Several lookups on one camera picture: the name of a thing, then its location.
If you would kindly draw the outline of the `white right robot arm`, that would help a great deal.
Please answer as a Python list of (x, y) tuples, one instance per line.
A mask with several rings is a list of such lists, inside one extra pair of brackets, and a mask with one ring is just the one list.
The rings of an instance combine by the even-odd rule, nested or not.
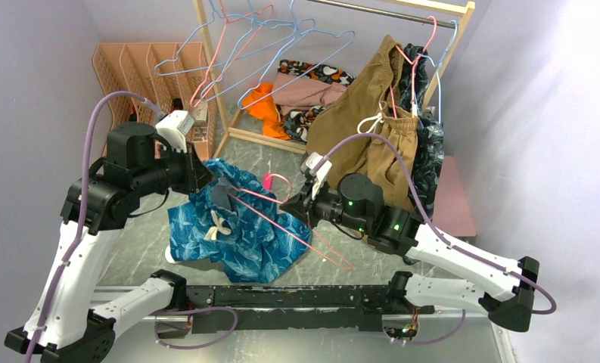
[(416, 213), (384, 202), (381, 187), (361, 174), (346, 175), (334, 191), (308, 181), (281, 210), (315, 227), (331, 222), (365, 236), (376, 250), (427, 262), (452, 278), (408, 276), (398, 271), (387, 304), (397, 313), (411, 307), (444, 306), (482, 314), (519, 333), (530, 329), (539, 262), (509, 259), (465, 243), (426, 225)]

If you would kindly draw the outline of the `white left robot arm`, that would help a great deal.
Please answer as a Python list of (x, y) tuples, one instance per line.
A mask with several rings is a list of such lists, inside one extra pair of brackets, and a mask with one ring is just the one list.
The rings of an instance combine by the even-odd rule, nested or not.
[(103, 263), (140, 200), (151, 194), (189, 195), (213, 180), (181, 126), (124, 123), (107, 137), (107, 154), (88, 163), (61, 210), (60, 241), (39, 302), (5, 346), (43, 362), (100, 362), (116, 338), (154, 312), (191, 306), (186, 281), (159, 270), (140, 287), (91, 307)]

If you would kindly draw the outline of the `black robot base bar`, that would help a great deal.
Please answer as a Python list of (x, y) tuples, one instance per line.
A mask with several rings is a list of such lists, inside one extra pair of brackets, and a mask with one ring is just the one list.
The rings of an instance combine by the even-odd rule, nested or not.
[(187, 312), (194, 334), (235, 330), (339, 329), (381, 332), (388, 316), (431, 314), (383, 284), (189, 285), (165, 308)]

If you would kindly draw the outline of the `blue leaf-print shorts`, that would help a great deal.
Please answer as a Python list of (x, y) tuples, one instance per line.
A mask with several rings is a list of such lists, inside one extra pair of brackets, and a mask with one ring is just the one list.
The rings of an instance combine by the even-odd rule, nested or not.
[(181, 262), (219, 262), (233, 283), (273, 282), (308, 248), (229, 195), (241, 198), (309, 244), (312, 232), (290, 214), (279, 211), (276, 203), (230, 187), (233, 184), (276, 198), (254, 174), (222, 159), (208, 160), (205, 165), (217, 179), (191, 194), (187, 203), (168, 210), (173, 257)]

